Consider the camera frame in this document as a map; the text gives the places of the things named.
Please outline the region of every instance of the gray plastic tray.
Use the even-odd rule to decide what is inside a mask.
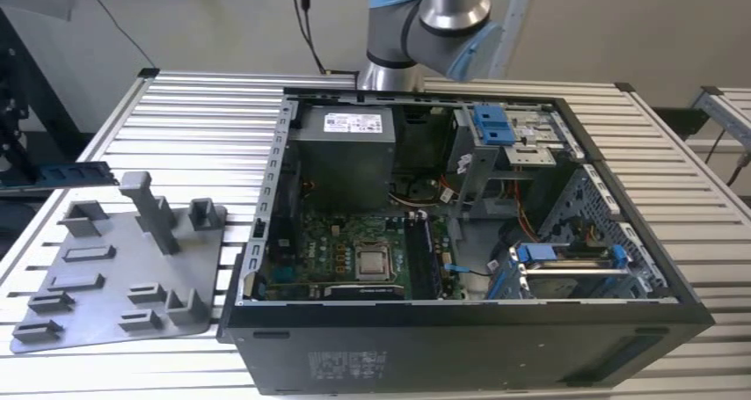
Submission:
[[[71,234],[16,326],[15,353],[210,328],[227,209],[203,199],[172,210],[150,184],[146,172],[123,177],[139,213],[108,215],[96,201],[72,203],[60,221]]]

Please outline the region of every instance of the barcode label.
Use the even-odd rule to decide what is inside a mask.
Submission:
[[[351,134],[382,134],[380,114],[330,113],[324,121],[324,132]]]

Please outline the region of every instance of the green circuit board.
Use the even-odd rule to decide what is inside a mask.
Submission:
[[[431,226],[434,246],[440,255],[443,251],[451,251],[447,228],[443,220],[435,220]],[[355,256],[358,247],[363,246],[378,246],[388,252],[388,274],[382,280],[358,279]],[[298,240],[298,261],[294,266],[272,270],[268,298],[314,300],[326,286],[387,284],[404,287],[404,298],[411,299],[410,281],[403,217],[306,212]],[[451,293],[447,297],[454,299],[456,296]]]

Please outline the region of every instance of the open computer tower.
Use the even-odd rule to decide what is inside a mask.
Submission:
[[[263,394],[612,387],[714,322],[559,98],[286,89],[220,319]]]

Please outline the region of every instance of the slotted metal table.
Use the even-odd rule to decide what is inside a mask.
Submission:
[[[347,88],[351,77],[219,75],[163,71],[139,78],[82,161],[107,161],[120,177],[148,170],[171,205],[211,197],[230,210],[214,317],[230,268],[248,240],[259,183],[286,86]],[[431,92],[563,97],[598,143],[640,213],[716,319],[716,326],[612,391],[424,393],[387,398],[751,398],[751,211],[635,92],[612,84],[428,80]],[[234,346],[210,332],[13,356],[8,345],[66,230],[72,200],[132,209],[116,188],[54,193],[0,262],[0,394],[19,398],[259,396]]]
[[[694,107],[704,110],[751,152],[751,89],[706,86]]]

